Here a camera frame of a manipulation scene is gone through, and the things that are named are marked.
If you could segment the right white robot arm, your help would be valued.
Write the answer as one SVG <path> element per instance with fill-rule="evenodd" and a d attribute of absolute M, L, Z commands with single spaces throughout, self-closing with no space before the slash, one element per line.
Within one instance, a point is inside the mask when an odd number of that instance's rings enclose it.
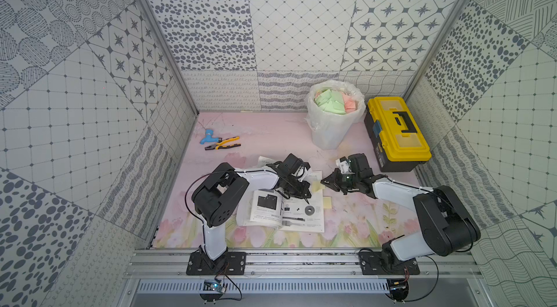
<path fill-rule="evenodd" d="M 336 165 L 334 184 L 339 192 L 359 192 L 416 214 L 419 231 L 383 244 L 384 260 L 402 262 L 432 254 L 466 252 L 481 238 L 479 226 L 452 188 L 418 187 L 377 175 L 362 153 L 337 159 Z"/>

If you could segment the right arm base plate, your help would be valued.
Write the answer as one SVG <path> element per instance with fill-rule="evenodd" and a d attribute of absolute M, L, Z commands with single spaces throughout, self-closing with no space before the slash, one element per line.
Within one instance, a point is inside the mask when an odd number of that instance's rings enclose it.
<path fill-rule="evenodd" d="M 415 259 L 400 261 L 390 252 L 383 253 L 363 248 L 358 252 L 358 260 L 363 275 L 419 275 L 420 269 Z"/>

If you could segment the sketch tutorial book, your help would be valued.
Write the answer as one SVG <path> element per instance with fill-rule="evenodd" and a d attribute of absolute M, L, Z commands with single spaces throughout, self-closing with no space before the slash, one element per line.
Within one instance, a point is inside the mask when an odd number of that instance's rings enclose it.
<path fill-rule="evenodd" d="M 323 233 L 325 230 L 323 193 L 311 192 L 304 198 L 288 196 L 279 185 L 284 182 L 270 168 L 237 169 L 249 185 L 236 208 L 240 227 L 261 226 L 290 232 Z"/>

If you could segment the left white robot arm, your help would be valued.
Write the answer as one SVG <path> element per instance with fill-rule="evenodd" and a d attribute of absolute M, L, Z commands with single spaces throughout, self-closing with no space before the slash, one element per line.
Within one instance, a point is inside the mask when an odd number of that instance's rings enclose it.
<path fill-rule="evenodd" d="M 321 172 L 290 153 L 253 169 L 236 169 L 221 163 L 202 177 L 186 203 L 202 222 L 202 254 L 210 260 L 227 252 L 226 223 L 236 218 L 240 227 L 261 226 L 290 232 L 323 233 L 325 202 Z"/>

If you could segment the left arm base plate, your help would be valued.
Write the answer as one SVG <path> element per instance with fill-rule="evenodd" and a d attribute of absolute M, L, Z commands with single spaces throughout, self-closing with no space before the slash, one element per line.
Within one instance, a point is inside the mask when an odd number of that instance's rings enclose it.
<path fill-rule="evenodd" d="M 245 273 L 246 259 L 246 252 L 227 250 L 217 259 L 212 260 L 203 250 L 198 249 L 189 256 L 187 275 L 242 276 Z"/>

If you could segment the yellow sticky note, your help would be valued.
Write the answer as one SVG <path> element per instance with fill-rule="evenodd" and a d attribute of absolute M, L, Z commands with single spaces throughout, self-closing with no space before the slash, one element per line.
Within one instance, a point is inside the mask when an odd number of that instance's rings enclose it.
<path fill-rule="evenodd" d="M 331 197 L 326 196 L 326 197 L 323 198 L 323 208 L 325 210 L 332 209 L 332 198 Z"/>
<path fill-rule="evenodd" d="M 312 193 L 320 192 L 325 189 L 325 186 L 321 184 L 320 181 L 313 181 L 310 185 L 310 191 Z"/>

